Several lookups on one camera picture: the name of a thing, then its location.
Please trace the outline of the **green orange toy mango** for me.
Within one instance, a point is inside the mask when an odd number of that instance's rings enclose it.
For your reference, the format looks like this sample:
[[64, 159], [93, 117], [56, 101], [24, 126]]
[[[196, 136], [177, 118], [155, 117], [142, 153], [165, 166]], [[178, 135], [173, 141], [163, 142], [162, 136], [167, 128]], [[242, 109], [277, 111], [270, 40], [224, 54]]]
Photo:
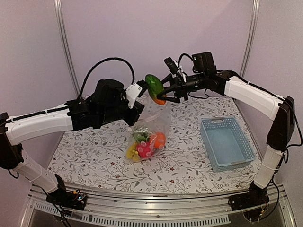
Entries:
[[165, 105], [165, 100], [157, 98], [157, 95], [164, 91], [162, 82], [152, 74], [147, 74], [145, 76], [145, 82], [147, 83], [147, 90], [151, 99], [158, 105]]

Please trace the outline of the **green toy bell pepper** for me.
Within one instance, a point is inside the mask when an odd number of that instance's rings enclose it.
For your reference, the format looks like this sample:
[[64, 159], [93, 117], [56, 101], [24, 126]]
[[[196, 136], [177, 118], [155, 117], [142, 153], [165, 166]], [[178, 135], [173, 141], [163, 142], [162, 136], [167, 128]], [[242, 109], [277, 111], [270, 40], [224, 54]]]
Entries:
[[145, 135], [142, 132], [135, 132], [133, 134], [133, 138], [135, 141], [137, 141], [138, 143], [140, 143], [141, 141], [145, 141]]

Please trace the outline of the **clear zip top bag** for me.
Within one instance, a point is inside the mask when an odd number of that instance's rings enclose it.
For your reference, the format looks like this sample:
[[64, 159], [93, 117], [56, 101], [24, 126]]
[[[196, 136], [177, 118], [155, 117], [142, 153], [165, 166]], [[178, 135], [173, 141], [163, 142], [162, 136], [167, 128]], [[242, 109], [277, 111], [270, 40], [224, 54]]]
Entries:
[[[128, 128], [128, 131], [130, 132], [128, 148], [131, 145], [133, 145], [135, 142], [137, 144], [145, 142], [145, 141], [142, 141], [142, 142], [138, 143], [137, 141], [134, 140], [133, 134], [135, 132], [139, 132], [140, 128], [147, 127], [152, 132], [152, 135], [156, 134], [156, 132], [162, 132], [166, 136], [166, 144], [165, 144], [164, 148], [163, 149], [155, 148], [155, 151], [153, 154], [153, 156], [154, 156], [159, 151], [164, 150], [167, 146], [167, 139], [168, 139], [170, 125], [171, 125], [171, 105], [169, 103], [166, 103], [165, 105], [158, 105], [148, 96], [141, 98], [139, 100], [139, 102], [141, 104], [143, 104], [145, 107], [144, 107], [142, 114], [139, 117], [139, 120], [134, 124], [134, 126], [131, 126]], [[126, 157], [126, 160], [131, 163], [140, 162], [140, 161], [143, 161], [146, 159], [149, 159], [149, 158], [140, 158], [140, 160], [138, 160], [138, 161], [133, 161]]]

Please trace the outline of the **orange toy orange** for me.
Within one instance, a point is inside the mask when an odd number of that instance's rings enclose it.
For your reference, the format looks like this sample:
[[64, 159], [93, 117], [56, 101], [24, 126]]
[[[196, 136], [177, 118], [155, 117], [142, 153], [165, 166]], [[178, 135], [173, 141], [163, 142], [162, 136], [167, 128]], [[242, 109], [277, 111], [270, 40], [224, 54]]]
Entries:
[[156, 149], [163, 149], [166, 144], [166, 136], [162, 132], [156, 132], [156, 134], [151, 135], [150, 142], [154, 144]]

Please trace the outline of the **red toy apple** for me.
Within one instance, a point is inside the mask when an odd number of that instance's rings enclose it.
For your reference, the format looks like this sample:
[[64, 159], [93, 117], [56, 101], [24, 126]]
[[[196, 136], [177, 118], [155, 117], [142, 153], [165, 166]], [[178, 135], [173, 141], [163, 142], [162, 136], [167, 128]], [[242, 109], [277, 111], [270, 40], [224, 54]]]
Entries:
[[150, 158], [153, 156], [155, 147], [151, 143], [140, 143], [136, 146], [136, 151], [138, 152], [140, 158]]

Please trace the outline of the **yellow toy bananas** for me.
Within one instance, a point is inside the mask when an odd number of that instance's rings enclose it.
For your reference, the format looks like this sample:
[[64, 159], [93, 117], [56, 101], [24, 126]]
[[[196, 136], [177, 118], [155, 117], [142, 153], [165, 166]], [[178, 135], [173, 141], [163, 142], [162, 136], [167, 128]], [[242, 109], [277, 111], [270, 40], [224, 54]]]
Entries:
[[131, 145], [131, 146], [128, 148], [128, 150], [127, 150], [127, 152], [126, 152], [126, 157], [127, 157], [128, 159], [131, 159], [131, 160], [133, 160], [133, 161], [138, 161], [138, 160], [140, 160], [139, 153], [138, 153], [138, 151], [136, 150], [137, 145], [138, 145], [138, 144], [135, 142], [133, 145]]

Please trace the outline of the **light blue plastic basket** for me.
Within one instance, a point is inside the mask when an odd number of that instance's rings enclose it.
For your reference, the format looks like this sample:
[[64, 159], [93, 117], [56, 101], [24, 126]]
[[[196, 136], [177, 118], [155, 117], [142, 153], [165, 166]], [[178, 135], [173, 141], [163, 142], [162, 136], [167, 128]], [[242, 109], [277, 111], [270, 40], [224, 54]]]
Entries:
[[235, 117], [203, 119], [200, 132], [215, 173], [246, 167], [256, 159]]

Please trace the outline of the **green toy watermelon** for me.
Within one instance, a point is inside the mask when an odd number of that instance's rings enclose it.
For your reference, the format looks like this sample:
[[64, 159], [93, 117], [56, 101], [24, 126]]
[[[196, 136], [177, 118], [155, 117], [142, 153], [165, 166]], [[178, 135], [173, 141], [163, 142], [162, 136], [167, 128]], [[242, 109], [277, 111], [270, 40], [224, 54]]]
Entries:
[[138, 132], [138, 136], [137, 139], [139, 142], [142, 141], [149, 141], [150, 136], [152, 135], [152, 132], [149, 130], [149, 128], [147, 127], [142, 127], [140, 128], [139, 132]]

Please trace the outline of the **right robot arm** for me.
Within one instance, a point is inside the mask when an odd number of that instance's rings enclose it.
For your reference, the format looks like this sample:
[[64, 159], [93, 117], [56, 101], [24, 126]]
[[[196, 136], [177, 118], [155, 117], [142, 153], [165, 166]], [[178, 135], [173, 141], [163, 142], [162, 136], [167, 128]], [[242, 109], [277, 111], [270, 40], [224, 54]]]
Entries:
[[281, 97], [266, 89], [241, 78], [232, 70], [218, 70], [210, 52], [192, 55], [193, 72], [186, 75], [176, 61], [170, 57], [164, 60], [170, 74], [161, 82], [170, 83], [157, 98], [179, 103], [181, 98], [188, 99], [193, 91], [208, 89], [222, 96], [237, 99], [257, 109], [273, 124], [267, 135], [267, 149], [259, 172], [250, 184], [250, 192], [245, 195], [248, 206], [255, 206], [263, 199], [263, 190], [278, 172], [283, 155], [294, 132], [296, 116], [294, 99], [290, 96]]

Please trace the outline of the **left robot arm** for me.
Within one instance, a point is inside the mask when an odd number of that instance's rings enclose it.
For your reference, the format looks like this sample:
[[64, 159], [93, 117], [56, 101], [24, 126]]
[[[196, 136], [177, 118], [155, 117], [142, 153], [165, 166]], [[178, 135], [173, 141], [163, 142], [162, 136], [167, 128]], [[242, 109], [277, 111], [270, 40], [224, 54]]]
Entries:
[[23, 175], [42, 187], [60, 205], [70, 202], [63, 180], [50, 175], [35, 162], [22, 147], [22, 142], [63, 131], [79, 131], [123, 120], [133, 126], [144, 106], [137, 102], [147, 89], [141, 80], [127, 88], [113, 79], [101, 79], [92, 95], [75, 99], [53, 109], [23, 116], [0, 115], [0, 166]]

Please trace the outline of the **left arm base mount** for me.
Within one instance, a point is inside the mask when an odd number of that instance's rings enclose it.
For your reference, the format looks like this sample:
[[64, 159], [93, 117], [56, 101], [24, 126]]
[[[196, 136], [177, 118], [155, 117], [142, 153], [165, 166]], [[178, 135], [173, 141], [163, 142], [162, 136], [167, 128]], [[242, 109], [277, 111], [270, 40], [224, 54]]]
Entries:
[[66, 190], [64, 180], [57, 174], [54, 175], [57, 179], [57, 189], [48, 193], [46, 201], [64, 208], [75, 210], [84, 210], [87, 202], [87, 194], [77, 189], [74, 192]]

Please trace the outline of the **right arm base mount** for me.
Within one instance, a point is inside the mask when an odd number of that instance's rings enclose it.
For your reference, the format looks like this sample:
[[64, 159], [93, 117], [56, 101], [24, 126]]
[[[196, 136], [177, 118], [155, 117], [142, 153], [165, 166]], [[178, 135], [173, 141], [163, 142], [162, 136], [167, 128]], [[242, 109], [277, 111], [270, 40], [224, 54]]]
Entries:
[[246, 193], [235, 194], [228, 198], [228, 204], [232, 211], [248, 209], [243, 213], [250, 222], [259, 221], [267, 208], [269, 197], [266, 188], [257, 187], [254, 182], [249, 186]]

